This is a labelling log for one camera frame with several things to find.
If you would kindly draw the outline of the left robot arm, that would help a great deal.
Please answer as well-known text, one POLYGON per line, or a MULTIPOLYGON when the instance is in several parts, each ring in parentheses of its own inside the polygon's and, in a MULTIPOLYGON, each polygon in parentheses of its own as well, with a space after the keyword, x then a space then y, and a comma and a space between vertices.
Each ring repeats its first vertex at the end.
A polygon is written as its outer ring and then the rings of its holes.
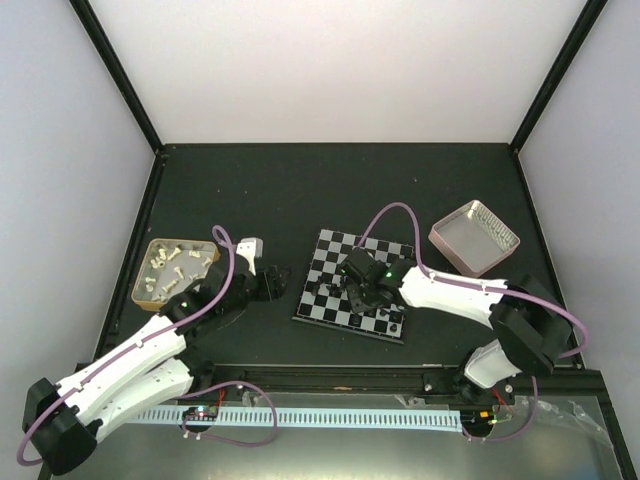
POLYGON ((34 446, 51 474, 64 475, 129 419, 169 400, 207 397, 218 388, 215 367, 198 341, 250 303, 281 298, 290 276, 284 266, 253 270, 241 257, 214 263, 109 353, 62 380, 34 383, 23 442, 34 446))

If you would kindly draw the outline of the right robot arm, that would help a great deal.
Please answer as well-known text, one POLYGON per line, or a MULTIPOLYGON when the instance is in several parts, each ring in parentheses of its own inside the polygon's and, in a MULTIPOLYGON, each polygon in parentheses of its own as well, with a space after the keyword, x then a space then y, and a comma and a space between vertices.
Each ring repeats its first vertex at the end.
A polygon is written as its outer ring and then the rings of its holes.
POLYGON ((454 379, 457 396, 476 403, 498 382, 525 374, 550 375, 571 334, 570 323, 544 299, 511 290, 505 281, 481 281, 428 271, 415 260, 391 265, 359 251, 338 267, 352 310, 397 307, 443 311, 493 331, 495 339, 476 348, 454 379))

